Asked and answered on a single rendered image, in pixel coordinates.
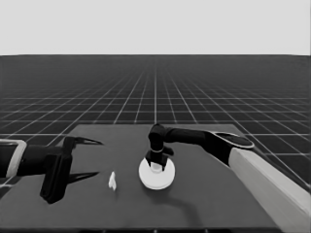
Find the large thick white disc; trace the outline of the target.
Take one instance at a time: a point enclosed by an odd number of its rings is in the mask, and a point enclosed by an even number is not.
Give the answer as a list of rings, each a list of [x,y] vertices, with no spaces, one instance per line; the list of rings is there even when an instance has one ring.
[[[139,165],[138,174],[142,184],[152,190],[162,190],[171,185],[175,179],[176,169],[168,158],[165,168],[156,163],[148,163],[144,158]]]

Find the small white T-shaped piece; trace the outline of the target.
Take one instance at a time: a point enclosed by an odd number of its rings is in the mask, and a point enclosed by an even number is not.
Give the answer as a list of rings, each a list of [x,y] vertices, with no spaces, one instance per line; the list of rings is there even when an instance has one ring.
[[[112,172],[109,178],[108,186],[114,191],[117,190],[116,173]]]

